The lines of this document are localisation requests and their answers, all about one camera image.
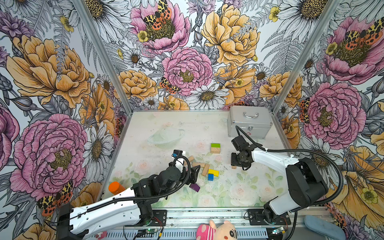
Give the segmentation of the green wood block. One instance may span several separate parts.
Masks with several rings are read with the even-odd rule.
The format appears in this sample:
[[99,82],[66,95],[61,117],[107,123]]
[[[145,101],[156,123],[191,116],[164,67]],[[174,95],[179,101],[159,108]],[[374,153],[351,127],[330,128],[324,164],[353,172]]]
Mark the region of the green wood block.
[[221,144],[218,143],[211,143],[211,148],[220,148]]

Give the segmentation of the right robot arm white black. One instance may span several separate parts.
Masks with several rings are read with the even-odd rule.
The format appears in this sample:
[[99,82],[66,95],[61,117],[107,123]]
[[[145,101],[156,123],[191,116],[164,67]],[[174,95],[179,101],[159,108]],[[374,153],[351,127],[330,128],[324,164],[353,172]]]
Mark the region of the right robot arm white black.
[[286,176],[288,191],[264,205],[265,222],[272,224],[289,211],[307,208],[328,192],[326,182],[311,159],[261,149],[261,145],[249,144],[243,136],[235,137],[232,144],[237,151],[231,154],[233,167],[247,171],[252,163],[260,163]]

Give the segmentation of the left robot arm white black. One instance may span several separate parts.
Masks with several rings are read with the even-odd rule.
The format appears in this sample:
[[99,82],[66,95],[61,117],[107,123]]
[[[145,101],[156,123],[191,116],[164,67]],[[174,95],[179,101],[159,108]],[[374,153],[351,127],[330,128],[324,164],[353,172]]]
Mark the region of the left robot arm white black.
[[131,188],[99,202],[59,208],[56,222],[58,240],[84,240],[115,227],[149,225],[154,217],[152,205],[174,194],[184,185],[197,182],[200,166],[179,170],[175,164],[140,180]]

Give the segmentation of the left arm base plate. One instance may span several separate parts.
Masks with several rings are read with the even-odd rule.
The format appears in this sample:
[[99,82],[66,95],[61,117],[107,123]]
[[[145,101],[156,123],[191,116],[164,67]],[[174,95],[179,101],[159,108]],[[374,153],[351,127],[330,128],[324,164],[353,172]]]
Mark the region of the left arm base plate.
[[140,220],[137,224],[128,224],[125,227],[165,227],[167,222],[167,210],[153,210],[150,220]]

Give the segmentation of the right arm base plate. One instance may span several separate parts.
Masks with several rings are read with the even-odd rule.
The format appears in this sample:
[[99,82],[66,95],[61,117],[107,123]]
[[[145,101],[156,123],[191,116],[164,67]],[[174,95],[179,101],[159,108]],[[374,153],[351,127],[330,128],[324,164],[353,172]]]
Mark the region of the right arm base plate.
[[291,219],[288,213],[276,215],[268,209],[248,209],[243,218],[248,220],[251,226],[289,226]]

